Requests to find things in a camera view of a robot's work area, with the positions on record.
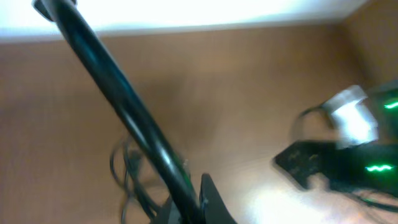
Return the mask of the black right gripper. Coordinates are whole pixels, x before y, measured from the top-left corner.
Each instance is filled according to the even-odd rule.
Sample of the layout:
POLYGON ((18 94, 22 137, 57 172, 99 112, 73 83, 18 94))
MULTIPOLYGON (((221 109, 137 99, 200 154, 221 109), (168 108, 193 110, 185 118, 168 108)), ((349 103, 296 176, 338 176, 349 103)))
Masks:
POLYGON ((273 165, 299 190, 309 190, 319 171, 332 190, 375 190, 397 196, 397 144, 362 144, 325 149, 316 141, 296 141, 273 158, 273 165))

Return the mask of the black speckled left gripper right finger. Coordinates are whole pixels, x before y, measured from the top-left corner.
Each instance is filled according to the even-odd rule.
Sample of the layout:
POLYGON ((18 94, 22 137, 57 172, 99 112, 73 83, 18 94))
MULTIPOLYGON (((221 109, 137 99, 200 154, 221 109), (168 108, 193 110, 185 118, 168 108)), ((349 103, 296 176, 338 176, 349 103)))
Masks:
POLYGON ((237 224, 207 173, 201 176, 200 203, 206 224, 237 224))

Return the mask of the black speckled left gripper left finger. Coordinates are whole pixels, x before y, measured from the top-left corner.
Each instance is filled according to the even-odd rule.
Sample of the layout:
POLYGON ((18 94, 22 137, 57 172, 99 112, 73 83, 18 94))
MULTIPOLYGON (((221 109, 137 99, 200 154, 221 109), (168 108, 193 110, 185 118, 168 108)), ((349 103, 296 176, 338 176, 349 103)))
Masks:
POLYGON ((175 205, 172 197, 169 197, 155 217, 155 224, 182 224, 183 218, 175 205))

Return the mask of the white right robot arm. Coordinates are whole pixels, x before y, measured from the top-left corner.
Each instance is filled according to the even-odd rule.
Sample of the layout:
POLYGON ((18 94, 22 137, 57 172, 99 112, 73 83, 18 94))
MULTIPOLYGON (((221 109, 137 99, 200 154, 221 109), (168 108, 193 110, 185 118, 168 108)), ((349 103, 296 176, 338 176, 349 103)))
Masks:
POLYGON ((397 198, 397 145, 377 144, 378 123, 363 104, 367 97, 360 86, 353 85, 301 112, 292 126, 295 141, 273 158, 272 165, 300 190, 310 188, 311 176, 322 174, 328 190, 367 208, 397 213, 397 206, 370 198, 372 194, 397 198), (314 111, 327 114, 338 131, 338 140, 303 139, 303 119, 314 111))

